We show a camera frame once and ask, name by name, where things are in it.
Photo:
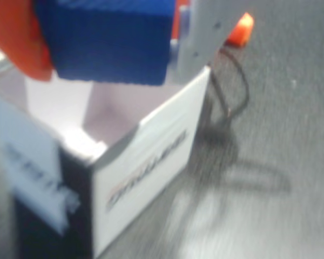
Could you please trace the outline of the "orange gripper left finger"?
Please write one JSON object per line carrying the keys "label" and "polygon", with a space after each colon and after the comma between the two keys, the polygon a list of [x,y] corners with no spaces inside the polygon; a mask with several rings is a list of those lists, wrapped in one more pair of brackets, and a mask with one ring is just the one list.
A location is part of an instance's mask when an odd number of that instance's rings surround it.
{"label": "orange gripper left finger", "polygon": [[26,76],[51,80],[53,64],[34,1],[0,0],[0,50]]}

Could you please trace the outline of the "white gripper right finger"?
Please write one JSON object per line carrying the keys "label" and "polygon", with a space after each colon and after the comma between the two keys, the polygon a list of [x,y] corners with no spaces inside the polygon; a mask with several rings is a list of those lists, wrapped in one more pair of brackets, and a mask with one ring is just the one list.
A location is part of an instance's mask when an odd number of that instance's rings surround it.
{"label": "white gripper right finger", "polygon": [[243,47],[251,37],[253,1],[176,1],[168,81],[190,81],[223,45]]}

